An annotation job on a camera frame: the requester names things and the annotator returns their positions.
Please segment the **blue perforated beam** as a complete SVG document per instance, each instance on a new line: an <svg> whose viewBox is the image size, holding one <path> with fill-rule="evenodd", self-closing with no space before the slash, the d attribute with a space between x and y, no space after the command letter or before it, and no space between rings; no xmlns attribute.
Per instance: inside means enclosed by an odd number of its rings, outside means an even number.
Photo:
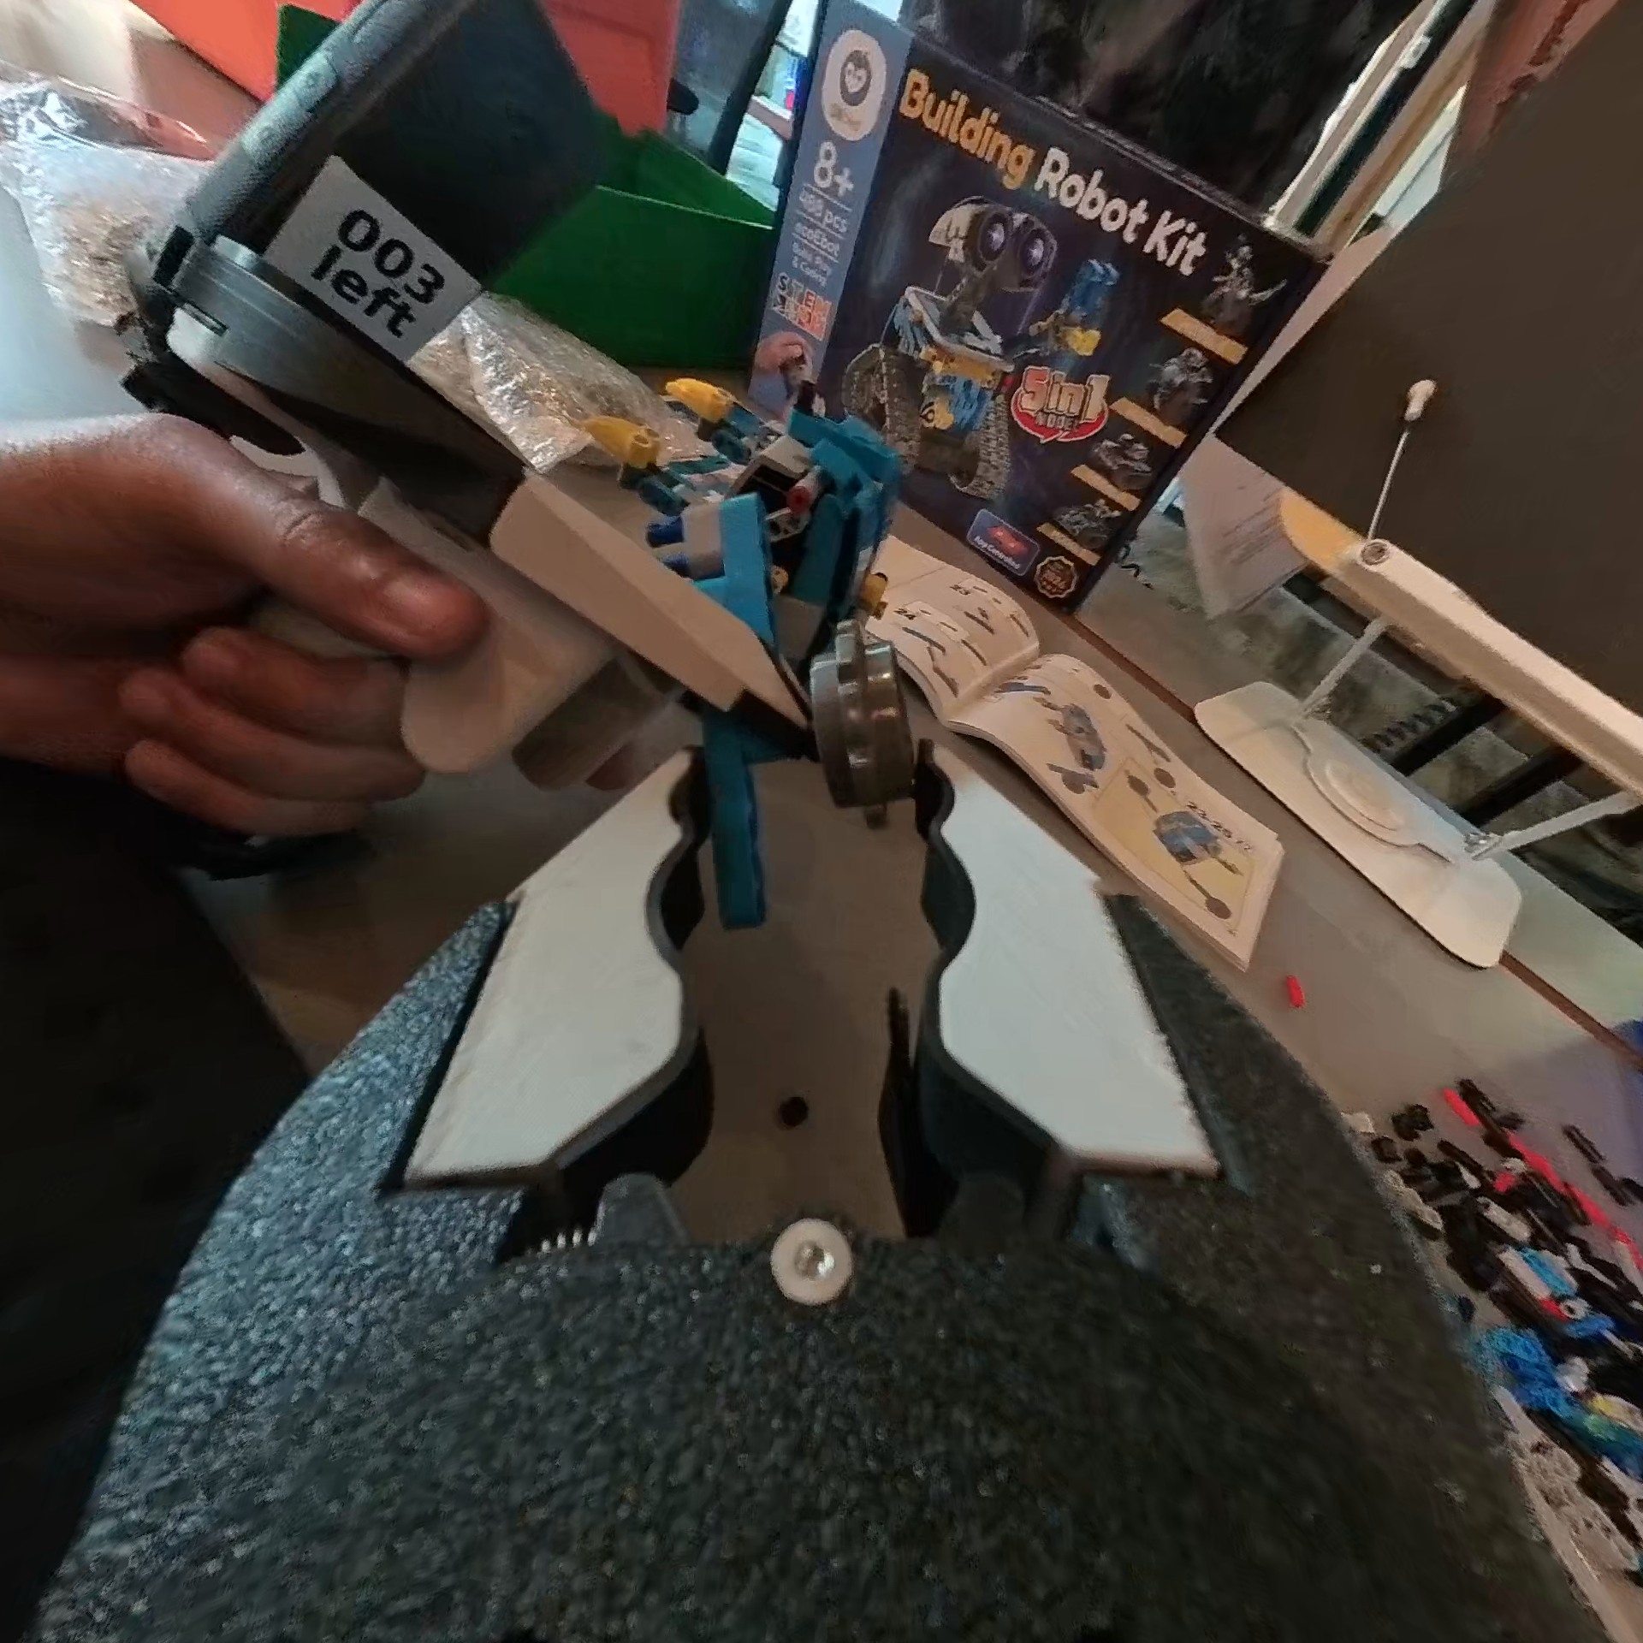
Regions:
<svg viewBox="0 0 1643 1643"><path fill-rule="evenodd" d="M772 647L774 594L765 504L757 495L725 498L716 508L716 522L721 571L700 587ZM704 706L700 723L718 913L725 931L757 929L766 919L766 882L753 768L772 759L774 751L727 712Z"/></svg>

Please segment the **printed paper sheet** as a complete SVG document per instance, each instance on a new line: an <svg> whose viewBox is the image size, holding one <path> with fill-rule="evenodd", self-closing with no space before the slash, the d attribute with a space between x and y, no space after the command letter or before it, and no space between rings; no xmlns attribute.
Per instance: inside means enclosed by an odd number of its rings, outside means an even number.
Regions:
<svg viewBox="0 0 1643 1643"><path fill-rule="evenodd" d="M1179 475L1187 553L1209 620L1246 610L1310 567L1287 524L1287 489L1218 438Z"/></svg>

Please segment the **black mesh office chair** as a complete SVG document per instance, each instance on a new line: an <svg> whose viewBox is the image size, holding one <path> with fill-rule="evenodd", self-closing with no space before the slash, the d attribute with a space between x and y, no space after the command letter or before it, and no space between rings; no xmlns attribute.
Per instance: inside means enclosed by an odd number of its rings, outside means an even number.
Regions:
<svg viewBox="0 0 1643 1643"><path fill-rule="evenodd" d="M896 19L1029 105L1267 207L1412 2L921 2Z"/></svg>

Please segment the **black divider panel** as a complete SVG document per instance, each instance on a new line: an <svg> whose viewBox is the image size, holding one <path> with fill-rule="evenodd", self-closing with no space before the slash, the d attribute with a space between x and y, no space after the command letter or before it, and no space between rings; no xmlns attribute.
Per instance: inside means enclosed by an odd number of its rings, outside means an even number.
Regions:
<svg viewBox="0 0 1643 1643"><path fill-rule="evenodd" d="M1457 583L1639 565L1639 4L1611 4L1238 410L1318 569L1385 534Z"/></svg>

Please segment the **pile of building pieces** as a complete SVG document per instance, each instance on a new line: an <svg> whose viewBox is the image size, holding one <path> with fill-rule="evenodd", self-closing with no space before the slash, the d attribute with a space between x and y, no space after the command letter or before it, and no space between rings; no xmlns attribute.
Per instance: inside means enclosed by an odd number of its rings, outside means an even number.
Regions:
<svg viewBox="0 0 1643 1643"><path fill-rule="evenodd" d="M1349 1113L1412 1230L1457 1281L1455 1308L1475 1367L1502 1406L1537 1496L1570 1527L1617 1541L1639 1564L1641 1289L1639 1242L1613 1216L1639 1207L1576 1124L1598 1195L1523 1136L1523 1119L1471 1079L1443 1089L1465 1128L1453 1140L1430 1107Z"/></svg>

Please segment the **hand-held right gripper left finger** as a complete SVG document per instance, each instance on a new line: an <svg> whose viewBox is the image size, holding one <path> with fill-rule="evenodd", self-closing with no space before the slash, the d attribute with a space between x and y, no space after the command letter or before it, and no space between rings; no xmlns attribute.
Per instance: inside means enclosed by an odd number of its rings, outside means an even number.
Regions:
<svg viewBox="0 0 1643 1643"><path fill-rule="evenodd" d="M528 874L405 1144L401 1189L518 1189L549 1240L606 1193L665 1191L706 1146L712 1070L682 976L706 913L704 759L665 759Z"/></svg>

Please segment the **person's left hand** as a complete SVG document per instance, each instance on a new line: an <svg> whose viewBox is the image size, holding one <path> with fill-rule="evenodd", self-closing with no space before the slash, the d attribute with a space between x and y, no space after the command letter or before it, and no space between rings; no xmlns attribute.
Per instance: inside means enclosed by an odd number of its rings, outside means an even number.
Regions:
<svg viewBox="0 0 1643 1643"><path fill-rule="evenodd" d="M403 663L483 602L176 416L4 430L2 751L236 835L334 835L422 786Z"/></svg>

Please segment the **orange tote bag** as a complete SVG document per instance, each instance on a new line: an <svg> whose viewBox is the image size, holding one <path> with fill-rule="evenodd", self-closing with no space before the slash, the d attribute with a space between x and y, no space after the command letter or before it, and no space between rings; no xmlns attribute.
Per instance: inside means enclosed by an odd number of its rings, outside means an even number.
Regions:
<svg viewBox="0 0 1643 1643"><path fill-rule="evenodd" d="M188 51L240 90L268 99L276 88L281 2L137 2ZM626 133L665 123L678 2L544 2L592 99Z"/></svg>

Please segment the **blue toy robot model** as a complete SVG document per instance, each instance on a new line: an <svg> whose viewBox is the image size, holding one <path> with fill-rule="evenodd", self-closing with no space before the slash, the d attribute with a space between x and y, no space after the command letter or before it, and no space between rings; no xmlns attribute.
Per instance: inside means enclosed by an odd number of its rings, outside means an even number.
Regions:
<svg viewBox="0 0 1643 1643"><path fill-rule="evenodd" d="M649 506L649 549L694 583L725 579L725 547L712 528L731 500L755 497L765 510L776 643L792 663L811 661L856 614L898 504L899 455L856 416L819 416L810 383L778 422L694 377L667 381L663 403L690 422L706 454L669 457L657 426L626 416L587 416L577 428Z"/></svg>

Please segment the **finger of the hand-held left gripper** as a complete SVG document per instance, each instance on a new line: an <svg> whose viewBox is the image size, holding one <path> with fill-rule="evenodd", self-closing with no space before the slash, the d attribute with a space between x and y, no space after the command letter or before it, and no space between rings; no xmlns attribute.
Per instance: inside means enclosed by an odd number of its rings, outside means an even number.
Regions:
<svg viewBox="0 0 1643 1643"><path fill-rule="evenodd" d="M544 479L524 479L502 504L491 551L700 702L731 712L753 700L810 721L772 641Z"/></svg>

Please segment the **robot kit box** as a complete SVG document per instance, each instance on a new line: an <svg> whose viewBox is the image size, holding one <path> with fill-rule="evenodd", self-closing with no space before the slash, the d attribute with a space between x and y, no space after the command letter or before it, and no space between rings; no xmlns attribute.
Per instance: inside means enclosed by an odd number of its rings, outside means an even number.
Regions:
<svg viewBox="0 0 1643 1643"><path fill-rule="evenodd" d="M905 506L1074 612L1328 266L1128 137L821 4L751 399L804 385Z"/></svg>

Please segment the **grey toothed wheel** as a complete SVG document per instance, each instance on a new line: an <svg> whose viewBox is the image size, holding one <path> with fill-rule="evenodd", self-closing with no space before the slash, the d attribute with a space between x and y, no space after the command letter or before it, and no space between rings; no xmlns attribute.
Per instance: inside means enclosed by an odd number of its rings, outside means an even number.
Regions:
<svg viewBox="0 0 1643 1643"><path fill-rule="evenodd" d="M817 763L837 808L860 811L870 829L913 792L915 747L890 643L858 618L839 622L808 673Z"/></svg>

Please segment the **instruction booklet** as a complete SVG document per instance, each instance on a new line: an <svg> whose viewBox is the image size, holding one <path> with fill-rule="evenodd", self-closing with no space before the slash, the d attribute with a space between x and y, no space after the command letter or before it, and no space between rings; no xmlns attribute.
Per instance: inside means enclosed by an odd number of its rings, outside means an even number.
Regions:
<svg viewBox="0 0 1643 1643"><path fill-rule="evenodd" d="M1025 606L886 538L868 633L933 716L1009 759L1140 890L1242 972L1281 874L1273 829L1197 774L1095 667L1040 645Z"/></svg>

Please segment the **green storage bin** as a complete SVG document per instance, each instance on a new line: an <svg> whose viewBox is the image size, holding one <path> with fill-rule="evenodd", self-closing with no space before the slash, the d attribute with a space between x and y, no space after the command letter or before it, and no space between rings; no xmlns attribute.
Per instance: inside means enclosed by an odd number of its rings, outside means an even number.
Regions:
<svg viewBox="0 0 1643 1643"><path fill-rule="evenodd" d="M276 174L250 246L395 360L481 295L628 365L751 350L770 211L624 133L542 4L360 4L240 137Z"/></svg>

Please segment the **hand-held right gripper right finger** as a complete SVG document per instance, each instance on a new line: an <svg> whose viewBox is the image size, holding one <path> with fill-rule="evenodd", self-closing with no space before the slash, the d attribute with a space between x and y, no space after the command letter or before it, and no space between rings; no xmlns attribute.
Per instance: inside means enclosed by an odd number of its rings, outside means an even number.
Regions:
<svg viewBox="0 0 1643 1643"><path fill-rule="evenodd" d="M984 776L921 743L917 907L935 941L898 1005L898 1214L937 1234L993 1201L1070 1228L1091 1179L1216 1181L1222 1160L1124 937L1148 919Z"/></svg>

